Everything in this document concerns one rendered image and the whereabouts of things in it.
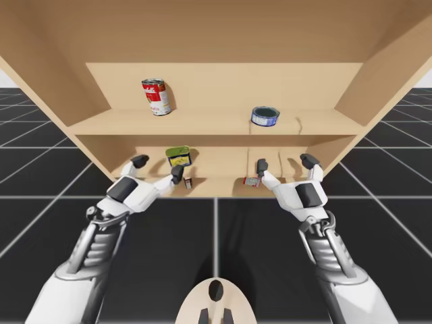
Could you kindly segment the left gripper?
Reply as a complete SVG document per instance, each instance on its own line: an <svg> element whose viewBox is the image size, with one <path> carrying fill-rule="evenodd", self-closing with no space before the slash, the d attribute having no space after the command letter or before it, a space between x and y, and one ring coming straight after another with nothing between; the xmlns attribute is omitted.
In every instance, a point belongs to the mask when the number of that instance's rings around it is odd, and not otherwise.
<svg viewBox="0 0 432 324"><path fill-rule="evenodd" d="M149 183L136 177L138 170L149 160L148 155L132 157L121 170L121 178L106 192L105 212L108 214L133 214L147 210L160 196L170 194L183 178L184 166L176 165L171 173Z"/></svg>

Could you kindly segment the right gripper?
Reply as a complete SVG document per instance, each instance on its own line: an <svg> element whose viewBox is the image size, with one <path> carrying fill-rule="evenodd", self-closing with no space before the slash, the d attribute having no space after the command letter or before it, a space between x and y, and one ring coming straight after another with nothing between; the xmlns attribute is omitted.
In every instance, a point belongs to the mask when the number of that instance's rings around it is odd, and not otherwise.
<svg viewBox="0 0 432 324"><path fill-rule="evenodd" d="M293 214L299 221L305 221L312 216L316 220L327 219L324 206L328 202L321 183L324 172L320 161L314 156L303 153L300 155L302 165L308 169L305 180L289 184L281 182L268 171L265 159L256 162L256 174L264 186L273 191L280 207Z"/></svg>

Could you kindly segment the green and blue rectangular can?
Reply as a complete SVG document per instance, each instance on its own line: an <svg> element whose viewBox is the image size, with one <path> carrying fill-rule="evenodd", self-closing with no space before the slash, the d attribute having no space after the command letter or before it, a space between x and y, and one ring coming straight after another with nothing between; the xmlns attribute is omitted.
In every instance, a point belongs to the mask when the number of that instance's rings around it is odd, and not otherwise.
<svg viewBox="0 0 432 324"><path fill-rule="evenodd" d="M171 167L177 165L186 167L192 164L189 146L184 145L171 147L165 151L165 154Z"/></svg>

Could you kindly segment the blue flat can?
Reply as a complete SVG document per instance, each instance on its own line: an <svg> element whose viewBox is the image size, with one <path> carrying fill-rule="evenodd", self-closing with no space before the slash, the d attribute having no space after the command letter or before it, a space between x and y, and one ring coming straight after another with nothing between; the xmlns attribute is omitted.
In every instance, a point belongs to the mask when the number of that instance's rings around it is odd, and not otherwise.
<svg viewBox="0 0 432 324"><path fill-rule="evenodd" d="M272 127L277 123L280 112L273 107L255 107L251 113L251 122L262 127Z"/></svg>

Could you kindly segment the red and white can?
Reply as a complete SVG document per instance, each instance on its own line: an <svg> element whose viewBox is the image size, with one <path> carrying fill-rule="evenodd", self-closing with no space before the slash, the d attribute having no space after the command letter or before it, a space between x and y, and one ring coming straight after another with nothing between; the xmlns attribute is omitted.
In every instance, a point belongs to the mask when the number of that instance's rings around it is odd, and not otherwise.
<svg viewBox="0 0 432 324"><path fill-rule="evenodd" d="M171 113L164 80L156 78L146 79L142 81L142 87L153 115L163 116Z"/></svg>

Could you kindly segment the pale wooden shelf unit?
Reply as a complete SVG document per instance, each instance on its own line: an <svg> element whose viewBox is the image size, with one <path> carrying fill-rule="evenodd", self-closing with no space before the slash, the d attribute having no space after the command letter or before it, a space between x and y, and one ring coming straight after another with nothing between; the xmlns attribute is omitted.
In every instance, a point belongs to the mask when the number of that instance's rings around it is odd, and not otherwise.
<svg viewBox="0 0 432 324"><path fill-rule="evenodd" d="M0 69L111 179L139 154L165 176L189 146L176 196L267 196L242 184L260 158L287 182L302 153L329 172L431 68L432 0L0 0Z"/></svg>

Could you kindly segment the tan robot part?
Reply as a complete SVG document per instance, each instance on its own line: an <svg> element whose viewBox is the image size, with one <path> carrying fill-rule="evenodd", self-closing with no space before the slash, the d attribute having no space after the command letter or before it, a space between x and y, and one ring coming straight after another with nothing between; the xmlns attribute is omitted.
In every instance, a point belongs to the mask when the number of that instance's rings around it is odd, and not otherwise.
<svg viewBox="0 0 432 324"><path fill-rule="evenodd" d="M175 324L257 324L243 292L232 282L213 277L192 288Z"/></svg>

